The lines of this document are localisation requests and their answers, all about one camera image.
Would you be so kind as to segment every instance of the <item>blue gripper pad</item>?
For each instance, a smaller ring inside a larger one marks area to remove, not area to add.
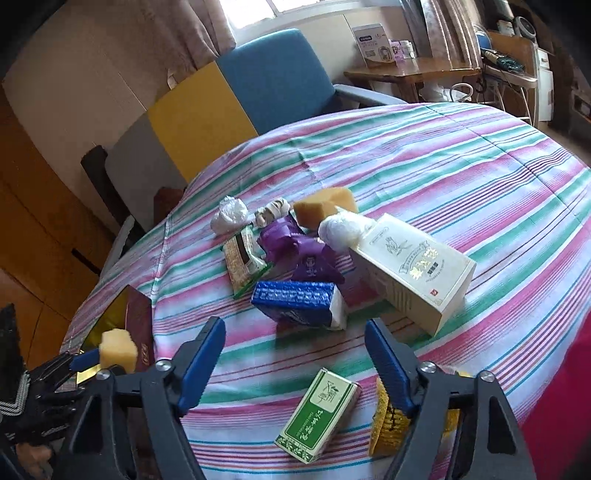
[[[392,350],[393,342],[396,340],[381,320],[368,320],[365,325],[365,348],[384,383],[390,403],[410,418],[417,405],[411,396],[412,389],[407,372]]]
[[[183,377],[178,399],[181,415],[186,415],[191,408],[199,405],[203,390],[226,343],[226,324],[222,319],[209,320],[195,340],[201,342],[201,347]]]
[[[100,362],[100,354],[98,348],[93,348],[87,352],[75,355],[70,362],[70,370],[73,372],[83,372],[90,367],[98,365]]]

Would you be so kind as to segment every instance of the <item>striped bedsheet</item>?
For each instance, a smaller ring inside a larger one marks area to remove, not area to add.
[[[226,322],[222,355],[198,408],[183,419],[210,479],[380,478],[367,455],[376,372],[363,345],[387,304],[339,268],[350,306],[345,332],[278,325],[232,300],[209,221],[225,195],[250,209],[276,197],[350,188],[360,211],[390,213],[474,259],[463,308],[435,338],[407,320],[391,329],[421,359],[499,378],[523,420],[591,310],[591,170],[540,131],[499,110],[430,103],[341,112],[276,129],[217,159],[165,222],[116,265],[80,307],[64,340],[75,351],[127,284],[152,300],[157,356],[171,357],[211,315]],[[277,273],[276,278],[288,278]],[[359,382],[355,411],[325,454],[304,465],[273,445],[320,367]],[[446,450],[433,478],[444,473]]]

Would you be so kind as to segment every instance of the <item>purple bag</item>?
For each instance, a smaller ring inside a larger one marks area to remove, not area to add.
[[[257,243],[267,254],[266,261],[277,263],[283,256],[295,254],[294,238],[304,236],[304,232],[296,220],[287,215],[273,220],[261,230]]]
[[[336,268],[335,251],[320,238],[299,236],[294,239],[298,263],[292,281],[343,283],[344,276]]]

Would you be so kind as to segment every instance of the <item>white plastic bag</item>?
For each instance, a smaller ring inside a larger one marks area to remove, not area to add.
[[[248,209],[241,199],[226,196],[210,222],[216,235],[233,232],[248,223]]]
[[[467,88],[469,93],[462,92],[460,87]],[[451,88],[443,88],[437,82],[425,82],[419,92],[427,102],[471,102],[473,93],[474,88],[469,83],[456,83]]]
[[[318,236],[335,252],[346,253],[355,248],[359,238],[375,225],[375,220],[358,213],[342,210],[320,222]]]

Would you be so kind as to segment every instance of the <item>white cabinet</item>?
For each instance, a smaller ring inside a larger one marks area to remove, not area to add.
[[[554,113],[554,76],[548,52],[538,48],[538,121],[549,122]]]

